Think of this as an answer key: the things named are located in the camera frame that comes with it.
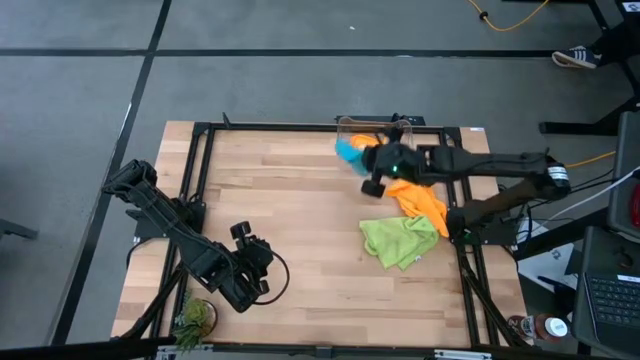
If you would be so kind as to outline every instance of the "green plant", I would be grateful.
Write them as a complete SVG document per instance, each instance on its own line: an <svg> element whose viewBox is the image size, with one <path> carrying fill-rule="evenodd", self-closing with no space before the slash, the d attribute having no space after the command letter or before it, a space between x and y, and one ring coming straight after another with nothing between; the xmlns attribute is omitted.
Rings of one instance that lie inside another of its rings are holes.
<svg viewBox="0 0 640 360"><path fill-rule="evenodd" d="M182 312L176 318L176 328L173 336L176 337L176 345L181 351L191 351L202 343L202 339L209 335L215 326L215 308L202 299L192 298L185 294L185 305Z"/></svg>

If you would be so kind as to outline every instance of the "desk leg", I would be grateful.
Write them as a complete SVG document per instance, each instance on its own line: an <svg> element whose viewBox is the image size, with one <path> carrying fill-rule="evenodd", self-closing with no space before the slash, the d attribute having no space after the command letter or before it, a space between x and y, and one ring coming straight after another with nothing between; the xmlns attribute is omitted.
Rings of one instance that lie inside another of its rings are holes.
<svg viewBox="0 0 640 360"><path fill-rule="evenodd" d="M12 223L11 221L0 219L0 236L4 234L18 235L25 239L35 239L36 236L38 236L38 232L35 230L31 230L22 225Z"/></svg>
<svg viewBox="0 0 640 360"><path fill-rule="evenodd" d="M587 226L607 225L608 209L608 207L602 208L580 219L532 237L529 241L521 243L522 246L518 245L518 250L513 252L513 258L516 261L524 260L582 239L584 237L584 229Z"/></svg>
<svg viewBox="0 0 640 360"><path fill-rule="evenodd" d="M578 341L578 355L591 355L591 346Z"/></svg>
<svg viewBox="0 0 640 360"><path fill-rule="evenodd" d="M638 105L640 105L640 96L634 96L593 124L541 122L538 128L542 134L616 136L620 115L625 111L638 110L640 108Z"/></svg>

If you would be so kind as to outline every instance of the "laptop keyboard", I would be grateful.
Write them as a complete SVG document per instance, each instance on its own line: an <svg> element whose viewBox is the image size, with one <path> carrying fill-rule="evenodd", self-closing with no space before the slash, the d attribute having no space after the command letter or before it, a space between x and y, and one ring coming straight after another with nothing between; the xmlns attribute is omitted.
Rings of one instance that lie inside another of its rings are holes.
<svg viewBox="0 0 640 360"><path fill-rule="evenodd" d="M640 328L640 282L615 275L587 274L589 299L597 322Z"/></svg>

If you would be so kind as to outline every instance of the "computer monitor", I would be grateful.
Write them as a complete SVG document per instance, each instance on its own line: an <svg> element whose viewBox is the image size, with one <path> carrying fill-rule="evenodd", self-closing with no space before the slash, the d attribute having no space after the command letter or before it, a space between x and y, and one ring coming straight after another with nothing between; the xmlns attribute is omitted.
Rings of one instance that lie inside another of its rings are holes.
<svg viewBox="0 0 640 360"><path fill-rule="evenodd" d="M640 166L640 113L625 112L620 116L618 147L613 168L614 179L625 176ZM640 243L640 227L631 221L631 198L640 180L630 178L611 190L607 222L613 230L627 234Z"/></svg>

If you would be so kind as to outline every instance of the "white cable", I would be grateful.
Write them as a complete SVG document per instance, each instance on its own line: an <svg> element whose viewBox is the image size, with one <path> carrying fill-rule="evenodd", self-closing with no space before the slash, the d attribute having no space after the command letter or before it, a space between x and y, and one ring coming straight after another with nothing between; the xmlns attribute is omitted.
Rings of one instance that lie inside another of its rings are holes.
<svg viewBox="0 0 640 360"><path fill-rule="evenodd" d="M611 184L611 185L607 186L606 188L604 188L604 189L600 190L598 193L596 193L596 194L594 194L594 195L592 195L592 196L590 196L590 197L588 197L588 198L586 198L586 199L584 199L584 200L580 201L579 203L573 204L573 205L569 206L568 208L566 208L566 209L564 209L564 210L562 210L562 211L560 211L560 212L556 213L555 215L553 215L552 217L548 218L547 220L545 220L544 222L542 222L540 225L538 225L538 227L536 227L535 229L533 229L531 232L534 232L534 231L538 230L540 227L544 226L544 224L546 224L546 223L548 223L549 221L551 221L551 220L553 220L553 219L557 218L558 216L560 216L560 215L562 215L562 214L566 213L567 211L569 211L569 210L571 210L571 209L575 209L575 208L577 208L578 206L580 206L580 205L582 205L582 204L584 204L584 203L587 203L587 202L589 202L589 201L591 201L591 200L593 200L593 199L597 198L598 196L600 196L600 195L602 195L602 194L606 193L607 191L609 191L609 190L611 190L611 189L615 188L616 186L618 186L618 185L622 184L625 180L627 180L628 178L630 178L631 176L633 176L633 173L634 173L634 172L636 172L636 171L638 171L638 170L640 170L640 166L638 166L637 168L635 168L634 170L632 170L630 173L628 173L627 175L625 175L625 176L623 176L622 178L620 178L620 180L618 180L618 181L614 182L613 184Z"/></svg>

